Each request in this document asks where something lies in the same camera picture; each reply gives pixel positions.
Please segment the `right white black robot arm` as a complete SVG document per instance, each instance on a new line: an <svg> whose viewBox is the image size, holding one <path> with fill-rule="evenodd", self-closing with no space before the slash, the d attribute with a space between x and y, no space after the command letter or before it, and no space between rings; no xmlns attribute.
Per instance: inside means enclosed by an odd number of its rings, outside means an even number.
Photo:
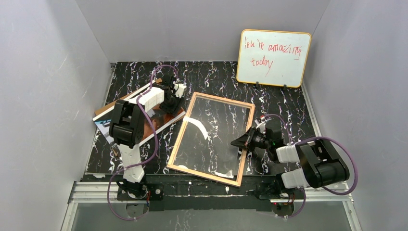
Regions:
<svg viewBox="0 0 408 231"><path fill-rule="evenodd" d="M292 196L296 189L320 188L348 180L350 171L332 143L318 138L314 141L285 144L281 129L269 122L257 121L243 135L231 141L243 151L264 149L275 163L299 163L300 168L277 174L273 181L260 184L258 199L270 199L283 193Z"/></svg>

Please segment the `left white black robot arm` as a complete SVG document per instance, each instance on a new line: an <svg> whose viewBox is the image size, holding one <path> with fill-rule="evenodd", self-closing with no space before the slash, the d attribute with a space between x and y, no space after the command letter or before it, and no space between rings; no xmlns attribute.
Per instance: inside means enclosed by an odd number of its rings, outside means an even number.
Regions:
<svg viewBox="0 0 408 231"><path fill-rule="evenodd" d="M151 82L146 90L129 100L116 101L109 135L120 151L123 165L123 180L118 181L119 188L136 199L147 196L148 188L141 181L144 177L140 143L145 130L149 128L158 142L156 124L148 112L156 109L165 115L177 116L184 102L186 84L178 82L174 76L164 76L159 82Z"/></svg>

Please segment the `aluminium rail base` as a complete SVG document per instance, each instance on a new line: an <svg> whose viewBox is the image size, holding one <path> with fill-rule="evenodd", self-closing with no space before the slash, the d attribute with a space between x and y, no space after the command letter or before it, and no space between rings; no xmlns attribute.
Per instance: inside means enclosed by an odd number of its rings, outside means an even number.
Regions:
<svg viewBox="0 0 408 231"><path fill-rule="evenodd" d="M107 180L76 182L63 231L359 231L350 195L323 189L291 197L261 190L271 177L246 176L239 188L189 175L148 175L141 195Z"/></svg>

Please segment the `yellow rimmed whiteboard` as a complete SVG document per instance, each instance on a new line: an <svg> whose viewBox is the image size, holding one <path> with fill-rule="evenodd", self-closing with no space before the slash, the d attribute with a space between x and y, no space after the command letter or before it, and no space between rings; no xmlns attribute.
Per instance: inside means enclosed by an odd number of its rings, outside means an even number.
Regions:
<svg viewBox="0 0 408 231"><path fill-rule="evenodd" d="M236 79L241 83L298 88L312 36L307 32L245 29Z"/></svg>

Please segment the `brown cardboard backing board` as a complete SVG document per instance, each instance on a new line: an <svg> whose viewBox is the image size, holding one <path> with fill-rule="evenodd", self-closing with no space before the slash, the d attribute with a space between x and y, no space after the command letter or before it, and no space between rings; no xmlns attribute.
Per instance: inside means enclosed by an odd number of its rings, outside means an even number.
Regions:
<svg viewBox="0 0 408 231"><path fill-rule="evenodd" d="M140 89L138 89L138 90L136 90L136 91L122 97L121 100L129 101L131 99L136 99L138 97L138 95L141 94L142 92L146 91L149 86L150 86L149 84L146 84L145 86L141 87ZM109 123L111 121L114 105L115 105L115 102L112 102L112 103L104 106L103 108L100 108L97 111L95 111L95 117L93 118L93 121L95 122L95 124L99 125L103 121ZM164 123L174 123L175 121L178 121L178 120L182 119L185 116L186 112L181 107L178 110L177 114L167 113L166 111L161 109L160 105L158 104L154 108L150 109L147 112L147 114L150 117L151 121L156 121L156 120L158 121L159 118L162 118Z"/></svg>

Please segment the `printed photo with white border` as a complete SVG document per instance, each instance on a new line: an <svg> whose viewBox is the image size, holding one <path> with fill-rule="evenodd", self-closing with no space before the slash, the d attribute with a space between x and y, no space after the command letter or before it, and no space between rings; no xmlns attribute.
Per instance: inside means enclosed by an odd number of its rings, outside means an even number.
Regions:
<svg viewBox="0 0 408 231"><path fill-rule="evenodd" d="M159 120L157 121L152 121L155 130L157 133L160 133L162 130L164 130L165 128L167 128L168 126L172 125L173 123L164 123L162 118L159 118ZM105 139L107 140L107 142L111 145L111 146L115 146L114 143L114 139L112 137L110 137L109 135L109 126L110 126L110 122L105 122L103 121L101 124L97 125L97 128L100 130L100 132L103 134L103 136L105 137ZM153 132L152 129L150 128L150 126L148 125L148 122L145 121L144 122L144 135L143 138L140 142L140 144L144 144L145 142L147 142L148 140L150 140L151 138L153 138Z"/></svg>

